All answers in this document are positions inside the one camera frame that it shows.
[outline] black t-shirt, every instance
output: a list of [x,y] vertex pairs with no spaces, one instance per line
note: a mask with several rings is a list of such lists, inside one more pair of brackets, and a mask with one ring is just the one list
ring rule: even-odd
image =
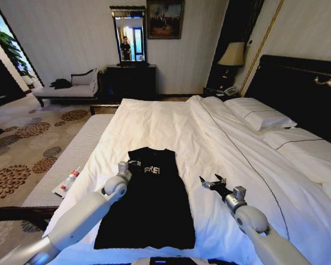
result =
[[144,147],[129,152],[141,162],[124,197],[99,226],[94,248],[194,248],[195,229],[175,152]]
[[127,51],[130,50],[130,44],[120,44],[120,49],[121,49],[121,52],[124,53],[124,54],[127,54]]

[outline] dresser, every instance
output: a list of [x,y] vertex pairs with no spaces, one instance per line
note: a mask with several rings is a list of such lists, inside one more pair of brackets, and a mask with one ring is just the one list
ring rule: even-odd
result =
[[121,100],[134,98],[154,100],[156,97],[156,66],[109,65],[104,74],[102,98]]

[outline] nightstand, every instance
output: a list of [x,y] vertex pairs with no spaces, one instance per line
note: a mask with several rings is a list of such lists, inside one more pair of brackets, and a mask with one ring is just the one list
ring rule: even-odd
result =
[[232,99],[232,98],[239,98],[240,97],[239,94],[234,94],[232,96],[227,96],[227,94],[224,94],[223,91],[216,90],[216,89],[213,89],[213,88],[208,88],[208,87],[204,87],[204,93],[203,93],[202,96],[204,98],[216,97],[216,98],[219,98],[222,101],[226,101],[226,100],[229,100],[229,99]]

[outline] white pillow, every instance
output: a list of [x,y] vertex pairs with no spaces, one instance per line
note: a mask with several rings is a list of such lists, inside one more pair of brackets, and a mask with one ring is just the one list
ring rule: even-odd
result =
[[300,128],[271,131],[263,140],[295,165],[331,199],[331,144]]
[[255,131],[262,128],[288,128],[297,123],[279,111],[254,98],[233,98],[225,101],[233,114]]
[[89,88],[92,91],[92,93],[96,92],[98,89],[98,70],[95,69],[95,71],[93,73],[94,73],[94,75],[92,77],[92,81],[89,84]]
[[77,86],[80,84],[84,84],[84,85],[90,84],[91,81],[93,80],[95,72],[97,72],[97,68],[89,70],[87,73],[72,74],[71,85]]

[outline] bed frame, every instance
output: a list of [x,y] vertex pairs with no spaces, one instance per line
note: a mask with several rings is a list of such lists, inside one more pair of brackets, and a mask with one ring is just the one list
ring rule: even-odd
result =
[[331,142],[331,61],[263,55],[245,97]]

